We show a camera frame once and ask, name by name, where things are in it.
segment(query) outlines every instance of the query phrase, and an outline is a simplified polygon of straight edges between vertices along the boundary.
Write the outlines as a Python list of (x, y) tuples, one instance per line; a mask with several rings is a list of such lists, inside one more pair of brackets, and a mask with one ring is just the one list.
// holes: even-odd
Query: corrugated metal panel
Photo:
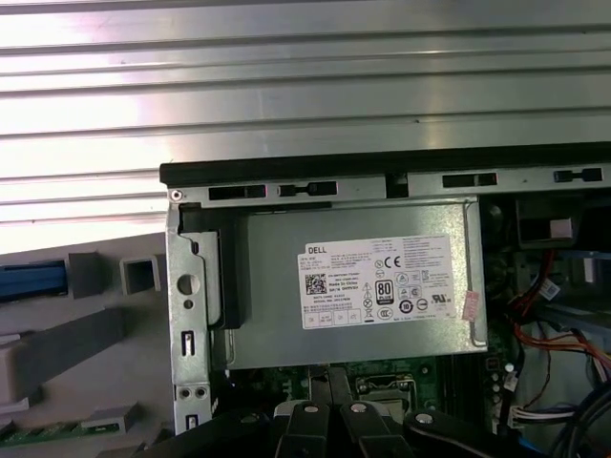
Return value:
[(609, 25), (606, 0), (0, 5), (0, 223), (160, 229), (172, 160), (609, 140)]

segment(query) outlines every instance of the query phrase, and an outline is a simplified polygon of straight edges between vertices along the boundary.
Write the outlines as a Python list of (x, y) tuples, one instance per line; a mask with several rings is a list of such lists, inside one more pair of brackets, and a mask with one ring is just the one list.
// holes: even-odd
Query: white label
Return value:
[(456, 316), (449, 236), (309, 243), (297, 260), (304, 329)]
[(559, 292), (560, 287), (557, 284), (550, 279), (545, 279), (538, 293), (548, 301), (551, 301)]

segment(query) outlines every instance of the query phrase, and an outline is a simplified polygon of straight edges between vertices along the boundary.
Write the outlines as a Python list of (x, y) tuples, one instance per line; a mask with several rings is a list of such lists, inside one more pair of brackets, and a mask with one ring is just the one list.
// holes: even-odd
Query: metal frame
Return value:
[[(310, 181), (336, 180), (338, 194), (336, 196), (310, 197), (297, 195), (295, 197), (278, 196), (276, 192), (280, 184), (304, 185)], [(240, 185), (261, 184), (261, 181), (240, 183)], [(173, 384), (175, 389), (175, 424), (178, 433), (209, 421), (214, 411), (214, 391), (211, 384), (211, 370), (213, 360), (223, 353), (221, 366), (232, 361), (234, 331), (215, 331), (214, 327), (221, 316), (221, 291), (219, 287), (219, 273), (221, 260), (219, 260), (219, 235), (216, 232), (181, 232), (181, 206), (198, 204), (204, 212), (212, 214), (224, 209), (243, 209), (248, 211), (254, 206), (254, 211), (273, 211), (274, 208), (282, 210), (292, 205), (303, 204), (331, 204), (333, 208), (349, 209), (363, 206), (376, 208), (379, 206), (393, 206), (405, 203), (403, 199), (386, 199), (386, 179), (384, 176), (371, 177), (325, 177), (296, 180), (269, 180), (263, 184), (267, 189), (267, 198), (245, 198), (221, 201), (209, 200), (210, 187), (193, 187), (170, 189), (170, 201), (167, 222), (167, 259), (169, 281), (169, 309), (170, 334), (172, 346)], [(473, 198), (442, 198), (419, 199), (413, 202), (416, 205), (439, 205), (461, 203), (465, 205), (465, 221), (478, 222), (477, 206), (473, 205)], [(470, 247), (473, 252), (466, 254), (470, 264), (467, 271), (474, 270), (474, 275), (481, 275), (476, 268), (476, 260), (481, 259), (479, 226), (467, 225), (465, 238), (474, 243)], [(179, 287), (180, 279), (184, 276), (193, 276), (196, 284), (190, 291)], [(474, 279), (466, 279), (471, 286)], [(472, 348), (485, 348), (485, 336), (479, 332), (485, 329), (485, 316), (483, 307), (480, 309), (477, 320), (470, 323), (463, 333)], [(203, 396), (197, 396), (198, 390), (203, 390)]]
[[(194, 246), (216, 246), (208, 248), (212, 240), (205, 234), (179, 234), (176, 204), (170, 205), (166, 235), (174, 418), (182, 433), (212, 419), (206, 256)], [(192, 294), (179, 288), (183, 276), (193, 279)]]

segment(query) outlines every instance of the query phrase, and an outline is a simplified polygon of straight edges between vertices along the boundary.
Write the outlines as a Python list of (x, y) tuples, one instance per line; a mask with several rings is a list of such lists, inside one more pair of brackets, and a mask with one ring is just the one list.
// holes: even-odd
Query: qr code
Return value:
[(316, 274), (305, 276), (305, 293), (311, 294), (326, 294), (327, 293), (327, 275)]

